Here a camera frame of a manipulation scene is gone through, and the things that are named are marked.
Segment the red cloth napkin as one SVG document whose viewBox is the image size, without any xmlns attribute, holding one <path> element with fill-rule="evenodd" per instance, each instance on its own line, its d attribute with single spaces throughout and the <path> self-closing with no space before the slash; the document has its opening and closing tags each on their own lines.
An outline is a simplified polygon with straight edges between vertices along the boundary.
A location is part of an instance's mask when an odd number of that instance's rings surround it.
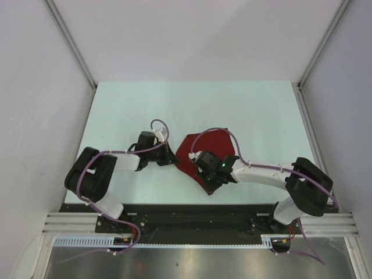
<svg viewBox="0 0 372 279">
<path fill-rule="evenodd" d="M 199 175 L 198 167 L 189 159 L 192 146 L 195 153 L 207 151 L 216 155 L 222 162 L 228 155 L 235 156 L 235 149 L 231 137 L 228 132 L 223 130 L 207 131 L 203 135 L 201 133 L 188 134 L 176 151 L 176 156 L 180 160 L 180 162 L 176 164 L 176 168 L 195 180 L 208 195 L 212 195 L 223 184 L 219 183 L 214 186 L 211 183 L 211 178 L 207 179 Z"/>
</svg>

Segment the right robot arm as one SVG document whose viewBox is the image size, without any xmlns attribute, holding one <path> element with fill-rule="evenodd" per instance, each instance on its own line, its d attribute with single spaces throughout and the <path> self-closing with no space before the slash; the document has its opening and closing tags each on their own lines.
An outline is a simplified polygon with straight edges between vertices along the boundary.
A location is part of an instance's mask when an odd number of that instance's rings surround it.
<svg viewBox="0 0 372 279">
<path fill-rule="evenodd" d="M 274 233 L 282 233 L 306 214 L 323 216 L 331 198 L 332 179 L 306 158 L 291 164 L 265 165 L 244 162 L 237 155 L 220 159 L 209 151 L 188 156 L 208 194 L 229 183 L 258 183 L 287 191 L 289 197 L 276 202 L 267 218 L 266 228 Z"/>
</svg>

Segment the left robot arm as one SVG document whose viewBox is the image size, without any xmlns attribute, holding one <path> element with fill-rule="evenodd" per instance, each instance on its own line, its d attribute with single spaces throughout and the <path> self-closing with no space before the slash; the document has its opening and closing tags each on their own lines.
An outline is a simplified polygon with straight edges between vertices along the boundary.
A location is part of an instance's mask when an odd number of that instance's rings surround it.
<svg viewBox="0 0 372 279">
<path fill-rule="evenodd" d="M 78 198 L 109 216 L 108 225 L 115 232 L 128 227 L 124 206 L 109 193 L 112 175 L 117 171 L 141 171 L 148 163 L 158 166 L 177 164 L 180 160 L 167 143 L 166 128 L 143 131 L 127 151 L 106 153 L 86 147 L 65 178 L 65 188 Z"/>
</svg>

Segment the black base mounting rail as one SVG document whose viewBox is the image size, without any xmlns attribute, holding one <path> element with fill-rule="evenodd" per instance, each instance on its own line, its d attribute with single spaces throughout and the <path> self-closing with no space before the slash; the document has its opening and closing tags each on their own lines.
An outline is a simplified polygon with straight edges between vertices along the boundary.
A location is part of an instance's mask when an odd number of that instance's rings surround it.
<svg viewBox="0 0 372 279">
<path fill-rule="evenodd" d="M 263 234 L 299 233 L 293 221 L 280 233 L 266 228 L 272 204 L 124 205 L 121 219 L 139 227 L 141 244 L 251 245 Z"/>
</svg>

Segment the front aluminium frame rail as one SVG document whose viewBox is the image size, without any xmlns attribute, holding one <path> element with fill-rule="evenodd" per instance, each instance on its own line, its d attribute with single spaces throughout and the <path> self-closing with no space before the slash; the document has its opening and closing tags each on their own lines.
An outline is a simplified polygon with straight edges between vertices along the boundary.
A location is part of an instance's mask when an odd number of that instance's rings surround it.
<svg viewBox="0 0 372 279">
<path fill-rule="evenodd" d="M 97 213 L 49 213 L 42 235 L 94 235 Z"/>
</svg>

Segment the right aluminium table rail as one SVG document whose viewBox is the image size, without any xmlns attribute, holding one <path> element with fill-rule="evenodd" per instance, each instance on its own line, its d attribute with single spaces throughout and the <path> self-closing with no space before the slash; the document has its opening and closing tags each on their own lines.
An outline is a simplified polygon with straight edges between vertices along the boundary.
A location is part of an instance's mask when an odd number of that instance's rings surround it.
<svg viewBox="0 0 372 279">
<path fill-rule="evenodd" d="M 323 155 L 320 150 L 320 145 L 316 137 L 314 125 L 311 121 L 310 114 L 305 103 L 303 92 L 297 83 L 292 83 L 295 98 L 299 107 L 299 111 L 302 117 L 302 121 L 305 127 L 306 135 L 309 140 L 310 148 L 315 159 L 316 165 L 322 169 L 326 174 L 328 170 L 323 159 Z M 369 268 L 364 264 L 364 257 L 362 247 L 360 246 L 360 235 L 356 228 L 353 216 L 349 214 L 353 221 L 351 229 L 344 231 L 345 233 L 345 244 L 348 251 L 348 256 L 351 260 L 353 272 L 356 278 L 369 278 Z"/>
</svg>

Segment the left aluminium frame post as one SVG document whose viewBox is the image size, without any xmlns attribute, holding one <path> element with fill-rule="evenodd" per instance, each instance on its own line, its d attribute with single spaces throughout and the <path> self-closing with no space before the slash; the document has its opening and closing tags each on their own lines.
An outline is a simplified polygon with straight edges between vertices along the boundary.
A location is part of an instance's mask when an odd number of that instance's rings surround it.
<svg viewBox="0 0 372 279">
<path fill-rule="evenodd" d="M 55 1 L 53 0 L 43 0 L 43 3 L 49 12 L 52 20 L 54 21 L 57 29 L 59 30 L 64 42 L 66 43 L 67 47 L 69 48 L 70 53 L 72 54 L 72 57 L 77 63 L 77 66 L 81 70 L 85 80 L 89 84 L 89 86 L 92 88 L 92 90 L 95 92 L 98 85 L 94 81 L 93 75 L 91 74 L 91 71 L 89 70 L 85 59 L 83 58 L 83 55 L 81 54 L 78 45 L 76 44 L 75 39 L 72 36 L 72 33 L 69 30 L 69 27 L 64 20 L 61 12 L 59 11 Z"/>
</svg>

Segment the aluminium frame post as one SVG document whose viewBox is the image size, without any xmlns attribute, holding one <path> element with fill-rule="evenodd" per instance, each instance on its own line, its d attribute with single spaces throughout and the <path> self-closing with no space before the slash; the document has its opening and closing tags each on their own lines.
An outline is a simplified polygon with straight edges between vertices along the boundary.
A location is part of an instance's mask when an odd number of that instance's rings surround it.
<svg viewBox="0 0 372 279">
<path fill-rule="evenodd" d="M 340 25 L 343 17 L 347 13 L 350 5 L 353 3 L 353 0 L 342 0 L 334 15 L 331 18 L 330 23 L 328 24 L 324 34 L 321 37 L 320 42 L 317 44 L 317 47 L 309 60 L 305 70 L 303 71 L 299 81 L 296 83 L 297 87 L 301 90 L 304 85 L 306 84 L 310 74 L 315 69 L 316 65 L 318 64 L 323 52 L 325 51 L 327 45 L 332 39 L 332 36 L 335 34 L 338 26 Z"/>
<path fill-rule="evenodd" d="M 77 63 L 77 66 L 81 70 L 85 80 L 89 84 L 89 86 L 92 88 L 92 90 L 95 92 L 98 85 L 94 81 L 93 75 L 91 74 L 91 71 L 89 70 L 85 59 L 83 58 L 83 55 L 81 54 L 78 45 L 76 44 L 75 39 L 72 36 L 72 33 L 69 30 L 69 27 L 64 20 L 61 12 L 59 11 L 55 1 L 53 0 L 43 0 L 43 3 L 49 12 L 52 20 L 54 21 L 57 29 L 59 30 L 64 42 L 66 43 L 67 47 L 69 48 L 70 53 L 72 54 L 72 57 Z"/>
</svg>

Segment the right aluminium frame post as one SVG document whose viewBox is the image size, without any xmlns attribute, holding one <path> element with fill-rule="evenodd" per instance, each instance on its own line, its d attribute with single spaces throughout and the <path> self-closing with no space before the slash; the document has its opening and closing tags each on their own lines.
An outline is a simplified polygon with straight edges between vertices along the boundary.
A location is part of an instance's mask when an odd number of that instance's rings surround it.
<svg viewBox="0 0 372 279">
<path fill-rule="evenodd" d="M 301 90 L 304 85 L 306 84 L 310 74 L 315 69 L 316 65 L 318 64 L 323 52 L 325 51 L 327 45 L 332 39 L 332 36 L 335 34 L 338 26 L 340 25 L 343 17 L 347 13 L 350 5 L 353 3 L 353 0 L 342 0 L 334 15 L 331 18 L 330 23 L 328 24 L 324 34 L 321 37 L 320 42 L 317 44 L 317 47 L 309 60 L 305 70 L 303 71 L 299 81 L 296 83 L 297 87 Z"/>
</svg>

